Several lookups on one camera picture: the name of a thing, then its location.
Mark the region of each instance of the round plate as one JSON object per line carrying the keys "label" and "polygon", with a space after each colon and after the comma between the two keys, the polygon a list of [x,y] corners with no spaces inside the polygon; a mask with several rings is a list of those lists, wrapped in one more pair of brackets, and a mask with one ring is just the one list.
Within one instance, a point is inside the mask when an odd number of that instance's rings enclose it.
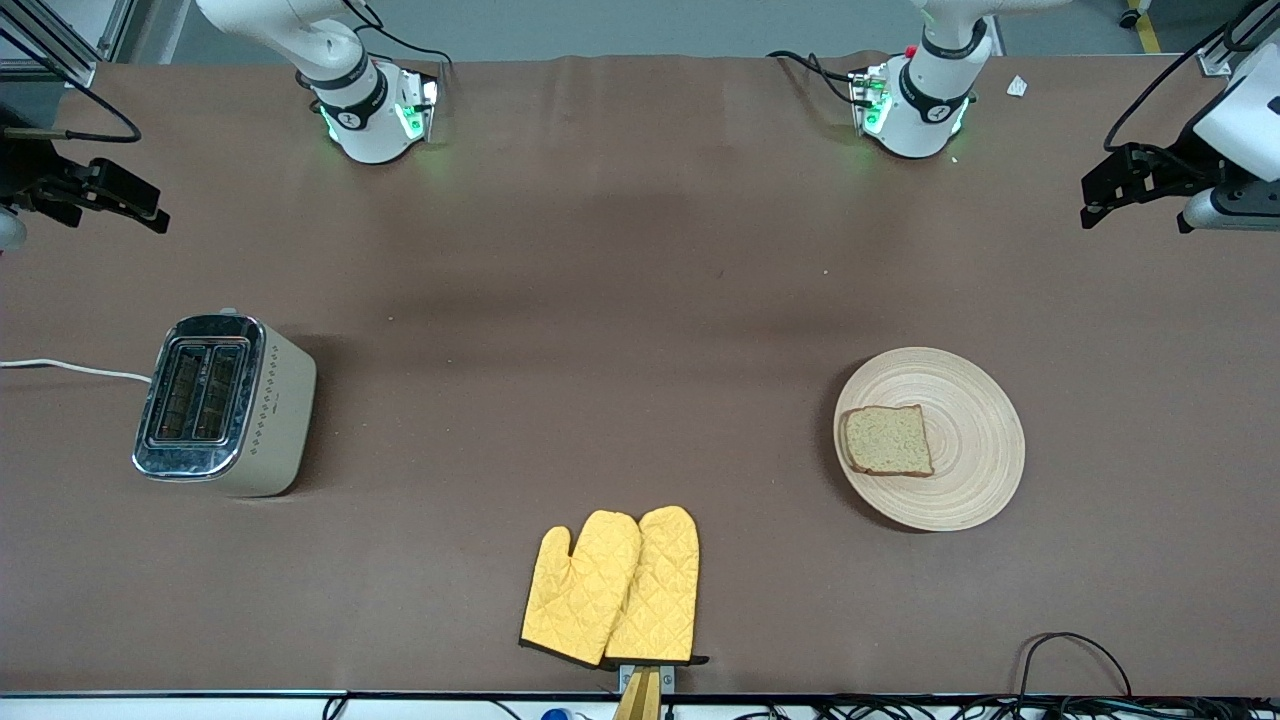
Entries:
{"label": "round plate", "polygon": [[[877,477],[845,457],[841,418],[868,405],[920,405],[933,475]],[[1014,404],[973,363],[932,347],[901,347],[858,369],[836,402],[836,455],[858,495],[922,530],[963,530],[1004,510],[1018,489],[1027,439]]]}

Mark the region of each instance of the floor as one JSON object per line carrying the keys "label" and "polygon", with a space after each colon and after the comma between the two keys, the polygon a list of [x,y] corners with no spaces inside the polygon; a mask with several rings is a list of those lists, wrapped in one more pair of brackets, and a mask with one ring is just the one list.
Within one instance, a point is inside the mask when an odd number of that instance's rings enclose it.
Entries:
{"label": "floor", "polygon": [[[1216,27],[1243,0],[1155,0],[1143,32],[1116,24],[1125,0],[1075,0],[1029,15],[1002,15],[1009,55],[1176,53]],[[81,12],[83,0],[69,3]],[[252,41],[219,32],[192,0],[143,0],[145,22],[127,38],[133,61],[251,64],[284,60]],[[897,51],[920,37],[920,17],[908,0],[809,0],[801,6],[768,0],[474,0],[426,5],[374,0],[387,27],[410,42],[447,50],[460,61],[543,60],[562,55],[680,54],[760,56],[788,49],[822,56],[861,49]],[[371,51],[404,56],[389,40],[367,36]],[[0,100],[38,123],[51,123],[55,83],[0,83]]]}

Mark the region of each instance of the table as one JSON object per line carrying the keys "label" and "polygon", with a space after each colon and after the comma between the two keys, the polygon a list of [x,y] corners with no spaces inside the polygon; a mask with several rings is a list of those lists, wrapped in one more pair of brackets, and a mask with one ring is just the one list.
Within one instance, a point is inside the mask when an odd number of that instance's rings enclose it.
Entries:
{"label": "table", "polygon": [[[1006,692],[1070,629],[1139,693],[1274,692],[1280,243],[1076,217],[1165,61],[993,60],[923,161],[773,60],[467,64],[440,145],[383,167],[292,69],[102,68],[146,137],[67,151],[160,186],[172,231],[33,220],[0,355],[147,372],[234,306],[314,355],[315,418],[296,488],[234,501],[133,470],[141,383],[0,374],[0,687],[611,688],[516,644],[539,538],[680,503],[712,657],[685,691]],[[1178,76],[1130,135],[1213,90]],[[1021,488],[973,530],[882,520],[831,447],[852,368],[909,345],[1021,415]],[[1116,684],[1048,646],[1032,689]]]}

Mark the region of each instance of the toaster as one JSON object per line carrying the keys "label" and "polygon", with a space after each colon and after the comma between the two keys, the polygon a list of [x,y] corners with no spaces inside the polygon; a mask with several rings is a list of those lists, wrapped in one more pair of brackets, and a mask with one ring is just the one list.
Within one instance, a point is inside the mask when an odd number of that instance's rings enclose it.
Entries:
{"label": "toaster", "polygon": [[179,322],[156,359],[133,465],[165,483],[265,497],[302,460],[316,365],[262,322],[225,309]]}

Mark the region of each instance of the yellow oven mitt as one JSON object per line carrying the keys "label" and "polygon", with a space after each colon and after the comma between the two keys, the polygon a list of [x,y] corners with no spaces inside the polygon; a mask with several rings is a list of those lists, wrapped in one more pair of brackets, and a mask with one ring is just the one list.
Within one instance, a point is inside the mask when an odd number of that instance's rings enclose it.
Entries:
{"label": "yellow oven mitt", "polygon": [[640,565],[604,655],[617,661],[691,662],[698,528],[684,507],[659,507],[640,519]]}
{"label": "yellow oven mitt", "polygon": [[622,512],[596,510],[570,552],[568,528],[543,537],[520,644],[596,666],[622,611],[640,557],[640,528]]}

